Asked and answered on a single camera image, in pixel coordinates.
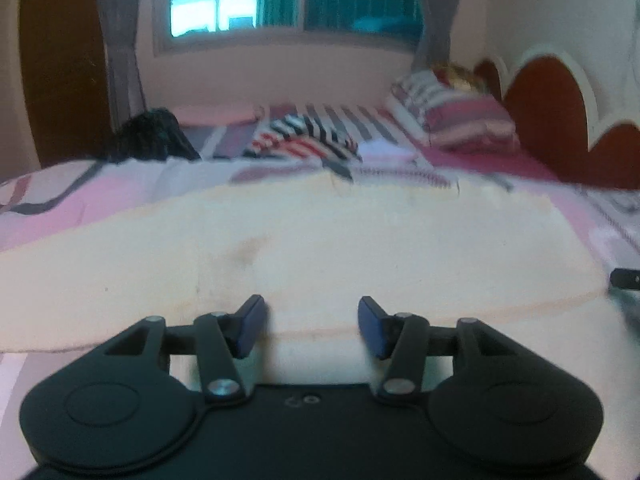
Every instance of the red headboard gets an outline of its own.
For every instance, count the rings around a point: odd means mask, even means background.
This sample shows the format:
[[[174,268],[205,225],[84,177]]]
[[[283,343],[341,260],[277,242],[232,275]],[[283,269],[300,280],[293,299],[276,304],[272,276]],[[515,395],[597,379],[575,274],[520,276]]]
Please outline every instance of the red headboard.
[[[474,70],[500,96],[500,73],[484,60]],[[631,122],[604,132],[589,149],[584,97],[557,57],[530,60],[504,94],[523,147],[564,182],[640,189],[640,130]]]

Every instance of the cream cloth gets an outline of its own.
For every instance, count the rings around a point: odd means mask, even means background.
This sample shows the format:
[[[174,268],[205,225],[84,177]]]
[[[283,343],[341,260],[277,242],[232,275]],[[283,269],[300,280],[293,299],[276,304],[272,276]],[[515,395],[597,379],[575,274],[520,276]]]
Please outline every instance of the cream cloth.
[[[353,378],[366,374],[363,295],[434,324],[492,322],[569,308],[604,286],[544,198],[467,182],[353,186],[323,173],[188,194],[0,254],[0,351],[95,344],[150,314],[189,323],[259,293],[271,374],[317,380],[352,361]]]

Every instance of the pink striped pillow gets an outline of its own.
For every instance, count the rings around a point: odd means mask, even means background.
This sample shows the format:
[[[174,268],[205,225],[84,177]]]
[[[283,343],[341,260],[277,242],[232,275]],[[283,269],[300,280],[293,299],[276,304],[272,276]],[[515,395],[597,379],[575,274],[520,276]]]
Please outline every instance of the pink striped pillow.
[[[387,107],[421,143],[457,153],[520,150],[515,124],[491,95],[441,83],[431,70],[394,83]]]

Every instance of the white wall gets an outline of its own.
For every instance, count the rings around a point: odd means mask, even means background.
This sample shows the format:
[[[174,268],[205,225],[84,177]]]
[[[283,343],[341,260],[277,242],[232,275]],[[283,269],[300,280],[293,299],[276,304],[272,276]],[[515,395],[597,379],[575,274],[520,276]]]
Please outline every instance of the white wall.
[[[0,181],[40,166],[22,92],[18,2],[0,0]]]
[[[141,0],[138,63],[152,107],[252,102],[379,104],[412,54],[346,44],[264,44],[153,53],[152,0]],[[484,52],[486,0],[462,0],[452,58],[468,66]]]
[[[640,94],[625,76],[635,12],[636,0],[488,0],[487,48],[511,69],[531,46],[551,43],[585,70],[601,117],[637,109]]]

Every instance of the headboard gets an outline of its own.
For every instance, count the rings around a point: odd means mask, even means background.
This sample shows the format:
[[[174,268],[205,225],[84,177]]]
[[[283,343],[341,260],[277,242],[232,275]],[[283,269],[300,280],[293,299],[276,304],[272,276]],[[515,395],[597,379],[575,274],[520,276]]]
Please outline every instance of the headboard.
[[[511,114],[523,147],[560,180],[640,189],[638,117],[601,120],[587,76],[569,55],[539,46],[511,75],[498,57],[474,73]]]

